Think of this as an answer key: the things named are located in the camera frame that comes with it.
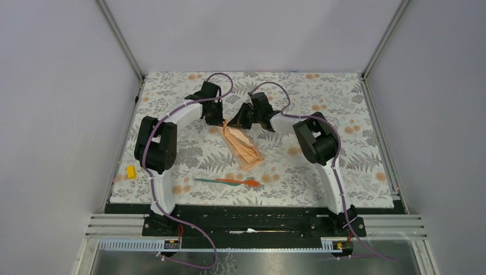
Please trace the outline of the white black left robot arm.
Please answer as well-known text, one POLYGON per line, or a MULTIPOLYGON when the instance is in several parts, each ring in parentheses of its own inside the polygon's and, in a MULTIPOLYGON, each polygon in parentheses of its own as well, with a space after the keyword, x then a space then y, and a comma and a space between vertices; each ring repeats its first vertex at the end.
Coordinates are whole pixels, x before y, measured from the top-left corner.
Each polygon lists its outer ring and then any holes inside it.
POLYGON ((178 227, 170 215, 176 205, 170 170, 177 159, 178 131, 200 119, 222 126, 221 97, 220 86, 205 81, 200 91, 186 96, 173 111, 160 119, 146 116, 140 123, 134 157, 150 176, 151 211, 160 215, 155 226, 163 235, 172 235, 178 227))

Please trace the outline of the orange cloth napkin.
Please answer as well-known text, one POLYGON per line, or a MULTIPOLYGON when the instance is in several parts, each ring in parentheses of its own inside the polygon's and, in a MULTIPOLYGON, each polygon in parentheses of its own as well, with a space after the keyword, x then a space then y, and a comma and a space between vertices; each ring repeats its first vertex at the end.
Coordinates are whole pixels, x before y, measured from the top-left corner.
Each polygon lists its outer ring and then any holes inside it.
POLYGON ((221 135, 243 171, 249 171, 265 160, 253 140, 243 130, 229 127, 227 120, 223 123, 221 135))

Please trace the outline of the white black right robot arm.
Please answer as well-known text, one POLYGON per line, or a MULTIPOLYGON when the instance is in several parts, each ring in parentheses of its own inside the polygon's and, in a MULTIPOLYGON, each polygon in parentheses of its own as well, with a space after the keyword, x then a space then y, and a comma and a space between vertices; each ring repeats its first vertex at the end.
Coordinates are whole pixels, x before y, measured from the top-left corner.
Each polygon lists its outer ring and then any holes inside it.
POLYGON ((342 142, 337 129, 320 113, 290 115, 274 110, 264 93, 251 95, 250 103, 244 103, 228 127, 251 129, 259 124, 270 132, 293 133, 305 158, 318 171, 331 212, 328 227, 334 235, 343 236, 356 220, 355 207, 347 202, 343 178, 339 168, 342 142))

